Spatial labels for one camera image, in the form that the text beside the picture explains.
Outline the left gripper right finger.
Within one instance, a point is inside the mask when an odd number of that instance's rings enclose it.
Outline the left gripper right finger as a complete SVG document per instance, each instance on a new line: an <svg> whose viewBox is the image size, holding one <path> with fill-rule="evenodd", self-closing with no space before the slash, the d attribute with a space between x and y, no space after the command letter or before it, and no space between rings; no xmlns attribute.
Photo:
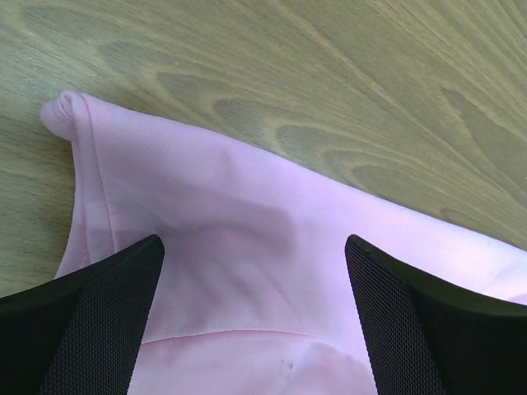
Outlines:
<svg viewBox="0 0 527 395"><path fill-rule="evenodd" d="M348 275L379 394L524 394L526 307L388 255L357 235Z"/></svg>

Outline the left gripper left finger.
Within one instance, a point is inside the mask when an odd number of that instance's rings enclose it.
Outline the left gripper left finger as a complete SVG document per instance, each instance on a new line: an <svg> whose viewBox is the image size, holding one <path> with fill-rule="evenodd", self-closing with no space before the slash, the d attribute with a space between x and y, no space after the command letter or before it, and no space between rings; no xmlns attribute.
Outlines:
<svg viewBox="0 0 527 395"><path fill-rule="evenodd" d="M3 394L125 394L165 249L150 235L1 299Z"/></svg>

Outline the pink t shirt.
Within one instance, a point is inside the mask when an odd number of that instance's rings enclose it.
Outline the pink t shirt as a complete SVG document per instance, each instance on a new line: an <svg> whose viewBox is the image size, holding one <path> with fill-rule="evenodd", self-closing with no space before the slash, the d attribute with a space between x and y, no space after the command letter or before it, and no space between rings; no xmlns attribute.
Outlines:
<svg viewBox="0 0 527 395"><path fill-rule="evenodd" d="M58 274L147 237L166 249L131 394L372 394L347 274L358 235L464 288L524 304L526 253L237 140L65 91L72 143Z"/></svg>

